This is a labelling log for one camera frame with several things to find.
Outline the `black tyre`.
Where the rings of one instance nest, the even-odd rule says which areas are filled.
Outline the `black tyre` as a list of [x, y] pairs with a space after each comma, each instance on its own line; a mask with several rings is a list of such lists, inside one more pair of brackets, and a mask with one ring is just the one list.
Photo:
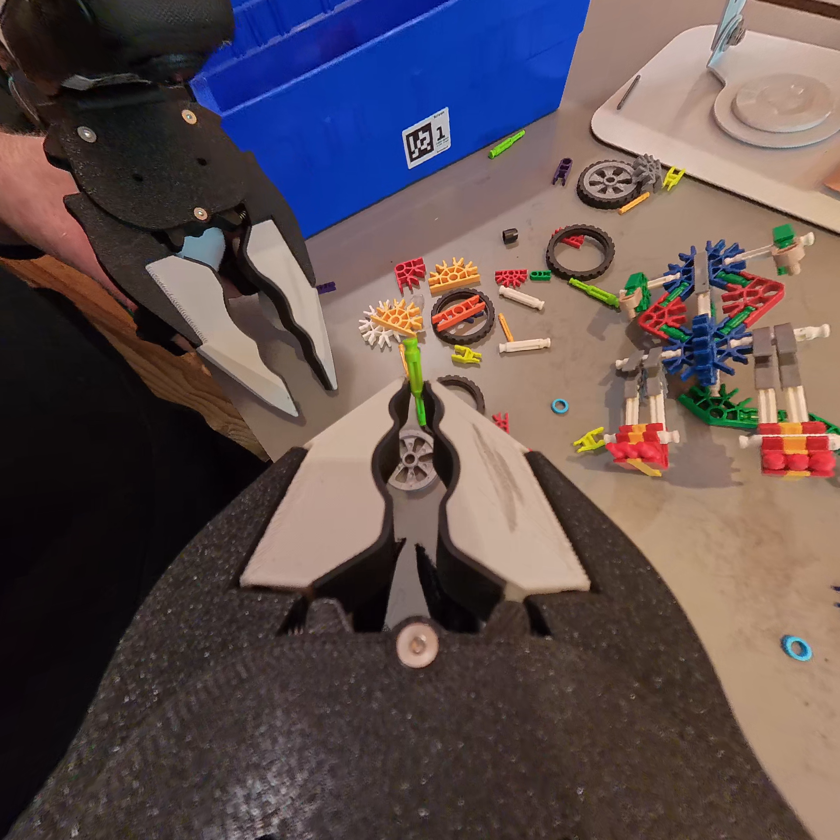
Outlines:
[[433, 306], [431, 323], [434, 333], [450, 345], [474, 345], [493, 329], [495, 309], [486, 294], [464, 288], [444, 294]]
[[[595, 241], [602, 253], [602, 260], [596, 268], [575, 272], [572, 269], [563, 266], [556, 255], [558, 245], [562, 244], [567, 238], [590, 238]], [[547, 266], [554, 274], [563, 280], [577, 279], [586, 283], [593, 282], [595, 279], [601, 277], [606, 273], [613, 262], [615, 256], [615, 244], [613, 239], [605, 231], [598, 227], [588, 224], [573, 224], [562, 227], [556, 230], [549, 240], [545, 252]]]
[[468, 394], [473, 400], [476, 410], [485, 415], [486, 401], [483, 392], [478, 387], [478, 384], [467, 377], [458, 374], [445, 374], [437, 378], [437, 382], [446, 388], [459, 389]]

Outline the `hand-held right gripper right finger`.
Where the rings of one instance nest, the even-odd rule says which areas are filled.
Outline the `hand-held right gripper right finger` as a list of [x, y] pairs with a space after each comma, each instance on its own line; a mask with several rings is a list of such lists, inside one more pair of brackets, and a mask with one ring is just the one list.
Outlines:
[[532, 452], [440, 383], [427, 384], [434, 467], [446, 492], [436, 571], [481, 621], [500, 601], [588, 592], [590, 579], [532, 467]]

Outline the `yellow sun connector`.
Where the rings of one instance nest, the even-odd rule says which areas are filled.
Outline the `yellow sun connector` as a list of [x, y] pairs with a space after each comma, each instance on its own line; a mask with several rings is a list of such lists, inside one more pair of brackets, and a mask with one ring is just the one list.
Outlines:
[[428, 278], [428, 287], [433, 296], [439, 296], [449, 291], [465, 287], [474, 287], [480, 283], [480, 273], [477, 266], [465, 258], [453, 259], [452, 265], [446, 260], [434, 267]]

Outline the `blue bin with square tag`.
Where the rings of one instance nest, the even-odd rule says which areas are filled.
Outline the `blue bin with square tag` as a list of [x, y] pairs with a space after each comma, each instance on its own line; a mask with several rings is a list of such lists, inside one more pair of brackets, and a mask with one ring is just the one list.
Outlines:
[[233, 6], [192, 89], [310, 237], [557, 109], [589, 3]]

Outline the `white snowflake connector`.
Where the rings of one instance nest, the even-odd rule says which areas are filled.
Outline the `white snowflake connector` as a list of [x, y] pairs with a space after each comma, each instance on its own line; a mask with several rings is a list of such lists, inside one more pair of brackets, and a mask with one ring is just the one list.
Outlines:
[[392, 341], [401, 342], [401, 338], [392, 330], [373, 321], [376, 307], [369, 306], [364, 310], [363, 318], [359, 321], [359, 331], [362, 339], [371, 347], [390, 348]]

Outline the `multicolour construction toy model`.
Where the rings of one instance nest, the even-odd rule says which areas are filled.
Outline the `multicolour construction toy model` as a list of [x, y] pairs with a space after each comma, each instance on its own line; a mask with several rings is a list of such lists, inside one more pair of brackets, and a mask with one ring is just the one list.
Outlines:
[[745, 250], [724, 240], [680, 255], [660, 278], [631, 276], [622, 309], [661, 344], [617, 360], [624, 378], [623, 425], [604, 436], [616, 465], [659, 477], [679, 434], [665, 417], [665, 376], [693, 385], [679, 401], [709, 425], [749, 431], [762, 472], [788, 480], [835, 474], [838, 427], [808, 410], [799, 349], [830, 328], [758, 325], [798, 275], [813, 233], [784, 224], [770, 245]]

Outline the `grey spoked wheel with tyre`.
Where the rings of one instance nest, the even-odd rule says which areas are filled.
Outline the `grey spoked wheel with tyre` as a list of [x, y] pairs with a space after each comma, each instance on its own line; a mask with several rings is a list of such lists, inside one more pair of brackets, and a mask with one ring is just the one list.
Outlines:
[[617, 209], [642, 192], [634, 167], [624, 161], [598, 161], [581, 172], [576, 193], [582, 202], [598, 209]]

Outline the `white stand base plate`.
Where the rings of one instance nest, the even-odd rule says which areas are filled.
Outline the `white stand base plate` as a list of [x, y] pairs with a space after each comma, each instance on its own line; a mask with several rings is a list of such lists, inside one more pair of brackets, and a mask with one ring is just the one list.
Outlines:
[[595, 112], [595, 136], [650, 153], [689, 175], [838, 233], [838, 196], [823, 178], [838, 165], [838, 18], [827, 35], [747, 26], [745, 2], [719, 24], [674, 37]]

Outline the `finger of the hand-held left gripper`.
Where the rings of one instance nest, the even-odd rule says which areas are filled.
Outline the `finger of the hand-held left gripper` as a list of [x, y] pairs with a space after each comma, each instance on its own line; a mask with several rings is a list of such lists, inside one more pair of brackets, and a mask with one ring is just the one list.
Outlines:
[[275, 309], [282, 326], [301, 346], [323, 387], [338, 388], [319, 294], [291, 253], [274, 220], [246, 228], [241, 238], [241, 270]]
[[230, 318], [214, 269], [175, 255], [152, 262], [146, 269], [197, 335], [197, 350], [204, 359], [265, 403], [298, 416], [284, 380], [266, 366], [257, 343]]

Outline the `person's left hand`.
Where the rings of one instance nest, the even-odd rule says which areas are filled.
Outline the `person's left hand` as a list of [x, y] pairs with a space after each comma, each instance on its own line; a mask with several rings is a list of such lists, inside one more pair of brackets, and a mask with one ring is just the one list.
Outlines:
[[76, 193], [72, 176], [46, 159], [38, 136], [1, 132], [1, 242], [31, 245], [94, 279], [129, 310], [135, 304], [102, 270], [64, 197]]

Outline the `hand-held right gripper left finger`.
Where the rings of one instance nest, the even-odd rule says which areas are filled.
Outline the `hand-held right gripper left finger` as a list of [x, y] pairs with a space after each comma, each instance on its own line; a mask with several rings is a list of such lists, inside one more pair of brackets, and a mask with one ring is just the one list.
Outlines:
[[310, 439], [239, 578], [245, 591], [332, 598], [361, 632], [384, 628], [400, 548], [386, 482], [399, 456], [407, 383], [395, 380]]

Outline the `orange sun connector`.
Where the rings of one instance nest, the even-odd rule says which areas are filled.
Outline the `orange sun connector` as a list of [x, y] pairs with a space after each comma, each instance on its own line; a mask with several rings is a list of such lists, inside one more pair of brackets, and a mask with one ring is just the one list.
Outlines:
[[380, 301], [367, 315], [373, 324], [403, 337], [412, 338], [424, 331], [422, 311], [412, 301]]

